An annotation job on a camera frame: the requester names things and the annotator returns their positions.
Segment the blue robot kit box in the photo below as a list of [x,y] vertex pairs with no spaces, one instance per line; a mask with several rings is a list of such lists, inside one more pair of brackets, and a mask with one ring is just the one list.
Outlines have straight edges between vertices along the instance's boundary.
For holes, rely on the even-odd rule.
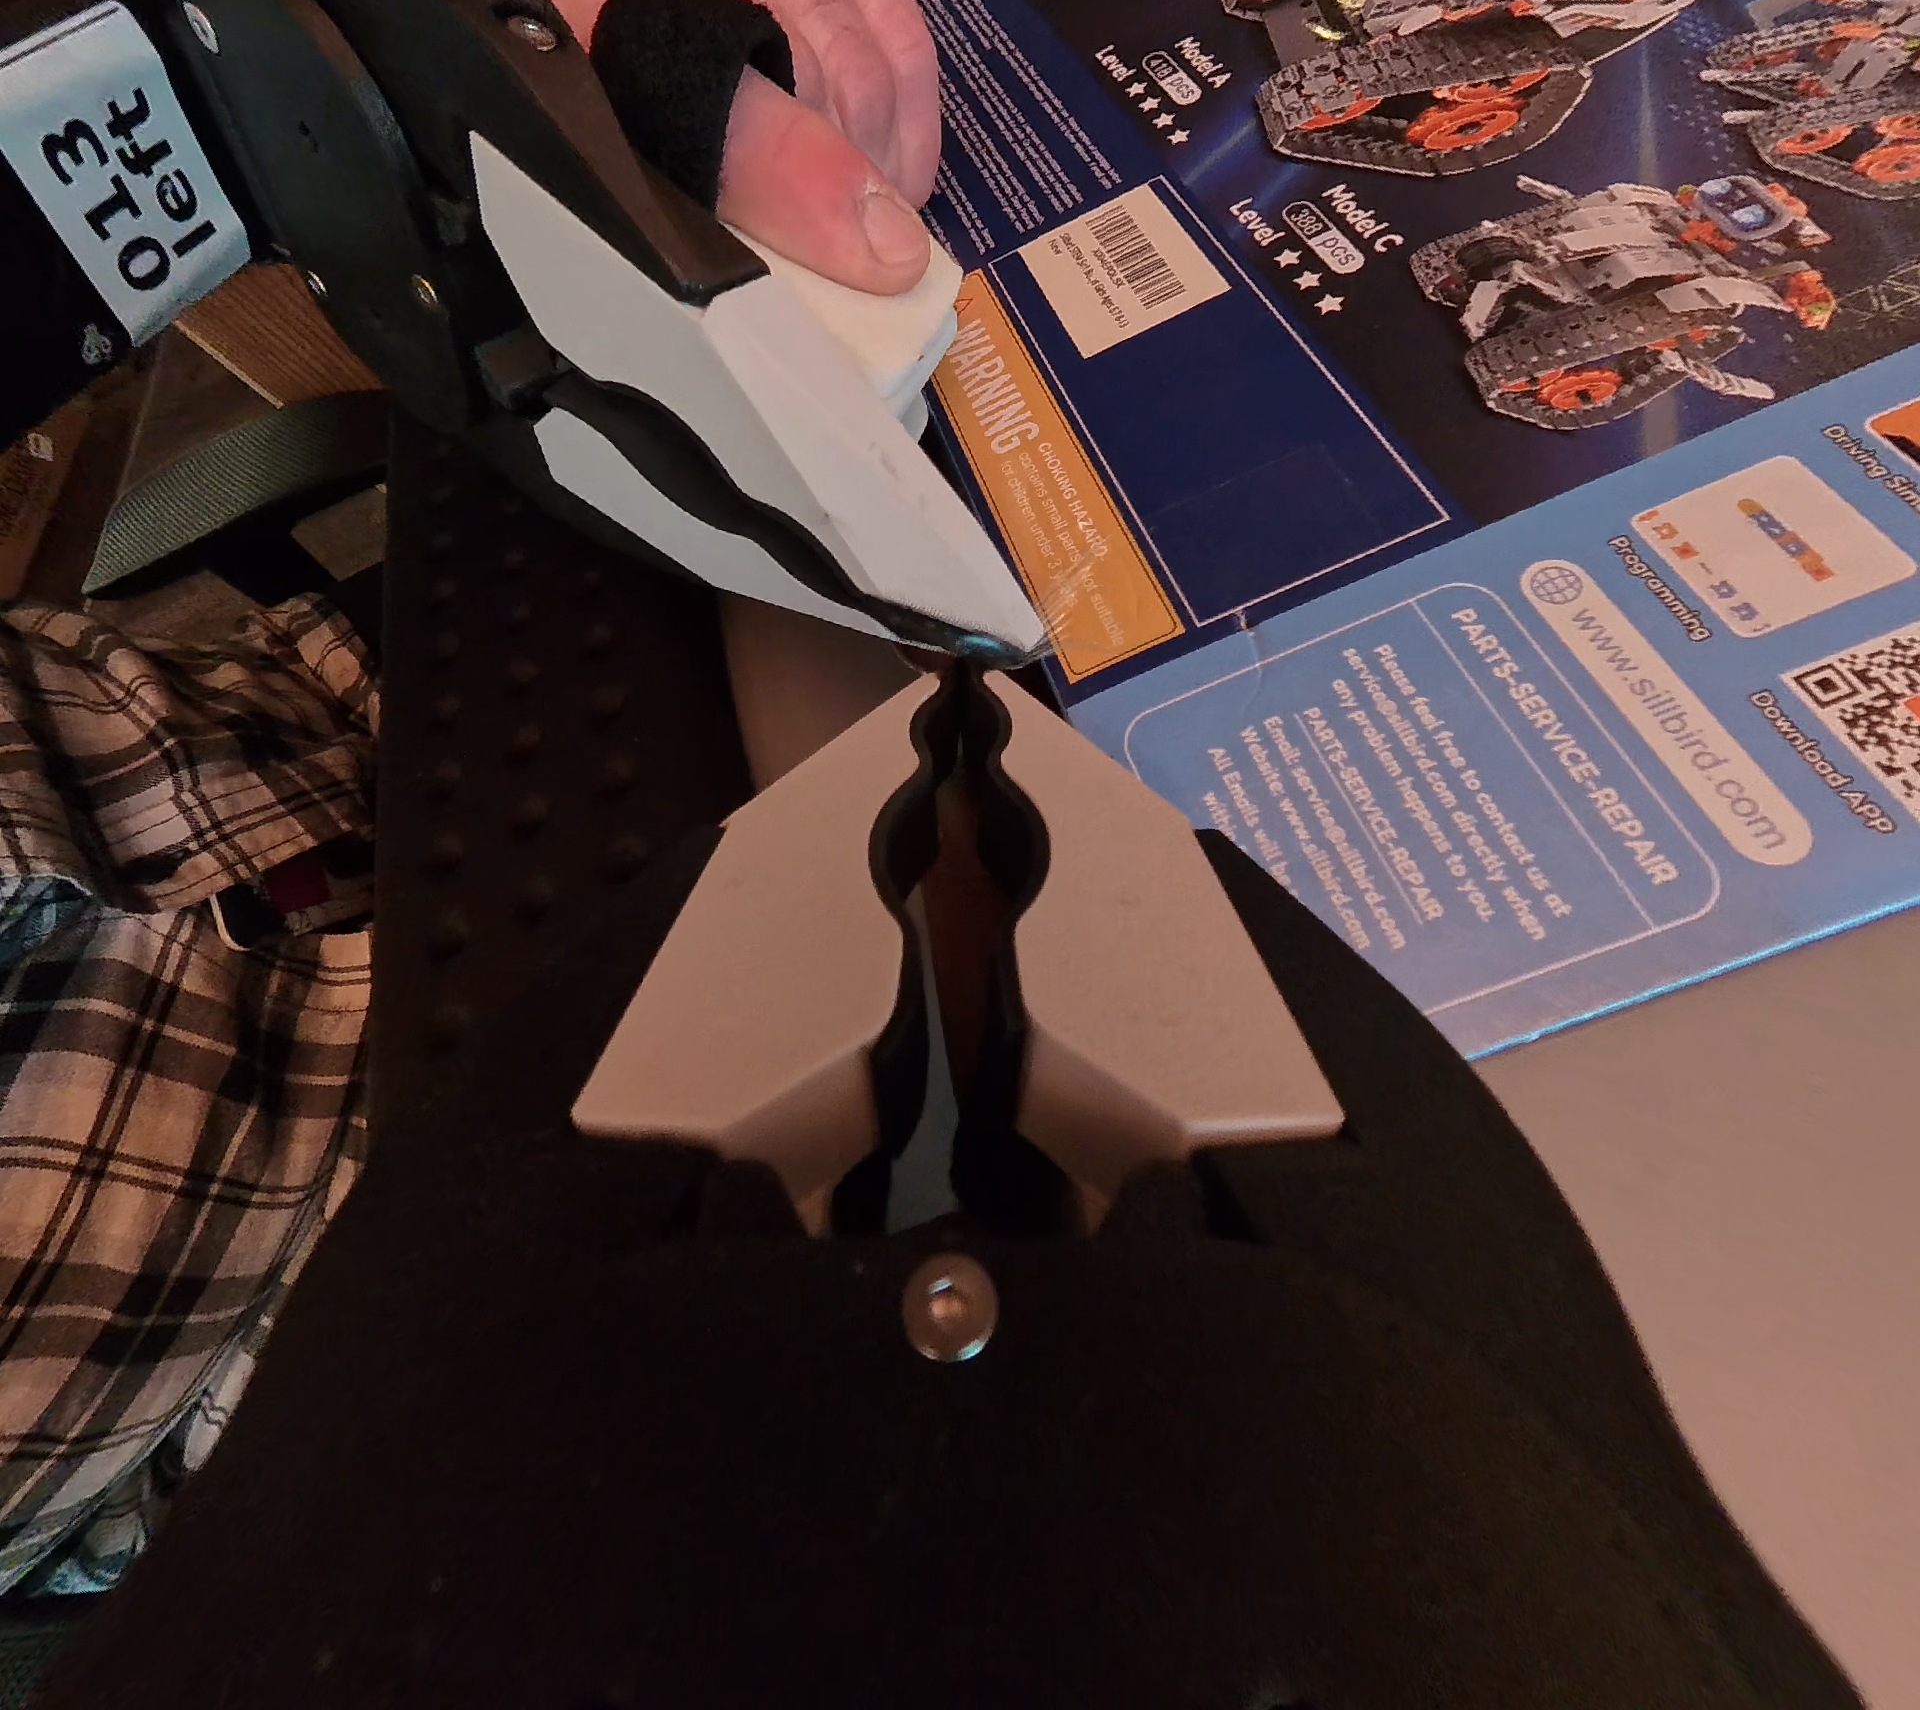
[[1914,904],[1914,0],[919,0],[1070,720],[1467,1054]]

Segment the person's plaid shirt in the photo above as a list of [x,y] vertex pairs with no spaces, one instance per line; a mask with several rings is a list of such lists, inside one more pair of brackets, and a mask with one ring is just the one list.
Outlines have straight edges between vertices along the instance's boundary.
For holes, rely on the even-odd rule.
[[297,597],[226,643],[5,607],[3,1583],[111,1588],[221,1438],[365,1150],[378,688]]

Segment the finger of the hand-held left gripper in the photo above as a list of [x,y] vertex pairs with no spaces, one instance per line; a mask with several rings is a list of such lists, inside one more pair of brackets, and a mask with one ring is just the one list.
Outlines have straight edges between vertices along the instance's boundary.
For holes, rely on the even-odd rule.
[[473,138],[473,162],[485,231],[579,376],[662,405],[853,593],[944,622],[957,635],[944,652],[1045,652],[1045,619],[996,542],[788,283],[761,276],[688,305],[488,138]]
[[549,409],[539,447],[558,488],[711,587],[994,669],[1038,655],[1034,626],[996,635],[861,591],[794,518],[747,495],[690,431],[648,401]]

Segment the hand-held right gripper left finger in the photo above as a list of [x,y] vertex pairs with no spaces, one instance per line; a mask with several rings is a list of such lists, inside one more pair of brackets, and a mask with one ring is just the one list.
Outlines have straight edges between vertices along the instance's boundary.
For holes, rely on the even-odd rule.
[[721,829],[575,1101],[603,1138],[770,1166],[820,1235],[924,1105],[927,1011],[907,903],[939,850],[951,680],[921,676]]

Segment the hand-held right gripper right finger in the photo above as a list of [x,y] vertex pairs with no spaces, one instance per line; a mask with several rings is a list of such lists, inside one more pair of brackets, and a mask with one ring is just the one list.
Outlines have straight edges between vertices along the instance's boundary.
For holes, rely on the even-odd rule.
[[1123,1184],[1197,1152],[1341,1129],[1206,845],[1004,674],[967,687],[977,855],[1012,917],[967,1087],[970,1179],[1093,1228]]

